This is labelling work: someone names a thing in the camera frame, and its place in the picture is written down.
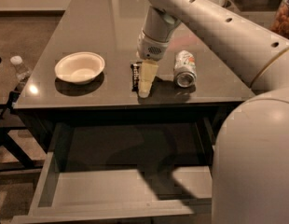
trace soda can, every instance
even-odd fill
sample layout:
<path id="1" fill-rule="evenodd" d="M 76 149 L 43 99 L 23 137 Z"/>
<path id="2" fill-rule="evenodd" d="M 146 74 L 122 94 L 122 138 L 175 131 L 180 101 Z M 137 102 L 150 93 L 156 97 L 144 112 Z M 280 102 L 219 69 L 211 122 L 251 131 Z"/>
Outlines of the soda can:
<path id="1" fill-rule="evenodd" d="M 182 88 L 193 86 L 197 79 L 194 56 L 186 50 L 180 51 L 175 56 L 173 68 L 174 83 Z"/>

